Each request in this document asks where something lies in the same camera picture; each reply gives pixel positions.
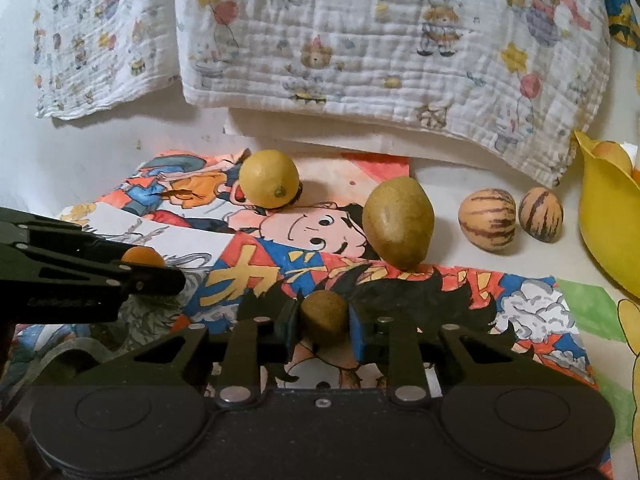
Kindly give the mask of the white cartoon blanket left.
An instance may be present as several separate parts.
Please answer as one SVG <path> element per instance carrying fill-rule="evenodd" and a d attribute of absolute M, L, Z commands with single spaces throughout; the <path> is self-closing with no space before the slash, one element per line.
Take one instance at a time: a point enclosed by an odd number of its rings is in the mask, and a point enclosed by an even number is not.
<path fill-rule="evenodd" d="M 36 0 L 39 118 L 74 120 L 179 78 L 175 0 Z"/>

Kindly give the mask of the colourful anime poster mat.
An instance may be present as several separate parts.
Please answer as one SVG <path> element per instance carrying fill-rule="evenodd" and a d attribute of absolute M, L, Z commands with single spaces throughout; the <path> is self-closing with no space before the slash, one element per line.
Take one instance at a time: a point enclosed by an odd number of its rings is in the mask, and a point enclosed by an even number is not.
<path fill-rule="evenodd" d="M 375 259 L 356 205 L 282 214 L 271 235 L 233 232 L 218 207 L 194 218 L 171 209 L 193 197 L 180 177 L 203 170 L 191 155 L 141 169 L 158 209 L 118 195 L 66 208 L 55 218 L 113 242 L 151 247 L 186 284 L 173 297 L 131 295 L 114 321 L 6 324 L 2 387 L 58 344 L 91 338 L 117 353 L 70 379 L 38 379 L 1 409 L 24 448 L 31 479 L 604 479 L 615 422 L 593 385 L 574 318 L 555 282 L 475 269 L 401 271 Z M 247 406 L 140 406 L 129 399 L 134 352 L 192 324 L 225 333 L 244 299 L 298 299 L 336 292 L 348 304 L 346 337 L 320 347 L 307 336 L 284 372 Z M 386 378 L 352 353 L 349 306 L 394 310 L 479 309 L 515 344 L 444 330 L 446 361 L 424 370 L 431 401 L 398 405 Z"/>

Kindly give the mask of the metal baking tray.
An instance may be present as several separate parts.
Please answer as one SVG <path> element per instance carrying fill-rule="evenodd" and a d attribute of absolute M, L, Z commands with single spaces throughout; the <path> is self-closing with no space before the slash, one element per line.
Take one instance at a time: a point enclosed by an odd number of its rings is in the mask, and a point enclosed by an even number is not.
<path fill-rule="evenodd" d="M 41 359 L 30 362 L 23 377 L 14 385 L 1 388 L 1 408 L 6 410 L 13 402 L 18 402 L 26 388 L 42 378 L 70 379 L 80 374 L 80 370 L 115 359 L 117 353 L 91 338 L 70 339 L 58 344 Z"/>

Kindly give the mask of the yellow plastic bowl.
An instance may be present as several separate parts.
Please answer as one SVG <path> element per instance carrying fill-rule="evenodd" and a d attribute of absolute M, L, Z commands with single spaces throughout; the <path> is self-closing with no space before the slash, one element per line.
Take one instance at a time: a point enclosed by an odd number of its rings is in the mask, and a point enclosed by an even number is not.
<path fill-rule="evenodd" d="M 622 168 L 593 154 L 598 142 L 576 130 L 584 173 L 579 232 L 593 259 L 613 281 L 639 295 L 639 185 Z"/>

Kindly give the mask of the green-yellow oval fruit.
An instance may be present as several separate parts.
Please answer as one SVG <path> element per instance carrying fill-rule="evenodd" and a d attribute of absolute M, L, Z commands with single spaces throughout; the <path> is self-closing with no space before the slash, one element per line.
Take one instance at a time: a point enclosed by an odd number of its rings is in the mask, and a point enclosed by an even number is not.
<path fill-rule="evenodd" d="M 363 206 L 367 241 L 382 260 L 410 271 L 425 258 L 435 229 L 435 213 L 420 183 L 410 177 L 381 182 Z"/>

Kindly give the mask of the white cartoon blanket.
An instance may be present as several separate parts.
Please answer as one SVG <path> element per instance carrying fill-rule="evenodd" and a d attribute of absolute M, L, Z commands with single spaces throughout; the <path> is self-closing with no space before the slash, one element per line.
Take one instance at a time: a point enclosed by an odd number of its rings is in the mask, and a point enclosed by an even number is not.
<path fill-rule="evenodd" d="M 175 0 L 198 106 L 471 142 L 553 186 L 610 73 L 603 0 Z"/>
<path fill-rule="evenodd" d="M 36 0 L 39 118 L 74 120 L 179 78 L 175 0 Z"/>

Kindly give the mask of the yellow lemon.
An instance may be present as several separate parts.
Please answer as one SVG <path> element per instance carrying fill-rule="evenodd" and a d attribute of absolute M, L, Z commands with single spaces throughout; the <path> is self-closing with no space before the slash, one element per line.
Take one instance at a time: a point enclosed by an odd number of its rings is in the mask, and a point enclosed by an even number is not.
<path fill-rule="evenodd" d="M 242 163 L 239 186 L 250 203 L 278 209 L 292 203 L 299 191 L 299 173 L 293 159 L 277 150 L 262 150 Z"/>

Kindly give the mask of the striped melon fruit left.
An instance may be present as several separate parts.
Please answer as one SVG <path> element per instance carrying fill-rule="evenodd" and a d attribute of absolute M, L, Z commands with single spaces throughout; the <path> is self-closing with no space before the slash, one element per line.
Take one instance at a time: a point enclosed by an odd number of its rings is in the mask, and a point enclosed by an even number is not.
<path fill-rule="evenodd" d="M 501 252 L 514 241 L 515 200 L 501 188 L 483 188 L 462 200 L 458 222 L 471 244 L 486 252 Z"/>

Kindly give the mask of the peach in yellow bowl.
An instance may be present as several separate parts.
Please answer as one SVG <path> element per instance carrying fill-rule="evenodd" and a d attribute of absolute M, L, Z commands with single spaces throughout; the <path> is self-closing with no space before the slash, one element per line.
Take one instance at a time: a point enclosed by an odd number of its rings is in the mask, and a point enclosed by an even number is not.
<path fill-rule="evenodd" d="M 594 157 L 607 160 L 627 176 L 632 174 L 631 159 L 620 144 L 613 141 L 601 141 L 593 148 L 592 154 Z"/>

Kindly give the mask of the white cartoon blanket right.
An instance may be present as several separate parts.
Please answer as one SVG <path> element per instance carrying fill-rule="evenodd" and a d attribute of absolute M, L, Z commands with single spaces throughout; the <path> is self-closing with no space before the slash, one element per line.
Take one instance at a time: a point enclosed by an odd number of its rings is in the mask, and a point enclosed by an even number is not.
<path fill-rule="evenodd" d="M 175 0 L 198 106 L 471 142 L 553 186 L 610 73 L 603 0 Z"/>

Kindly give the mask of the small orange tangerine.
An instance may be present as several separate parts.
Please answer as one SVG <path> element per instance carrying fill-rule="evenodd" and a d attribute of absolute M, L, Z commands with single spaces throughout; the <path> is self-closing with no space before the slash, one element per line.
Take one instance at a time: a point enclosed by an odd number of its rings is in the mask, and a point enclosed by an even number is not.
<path fill-rule="evenodd" d="M 17 436 L 6 425 L 0 427 L 0 479 L 30 479 L 24 448 Z"/>
<path fill-rule="evenodd" d="M 120 258 L 123 263 L 140 264 L 140 266 L 166 266 L 164 258 L 151 247 L 132 246 Z"/>

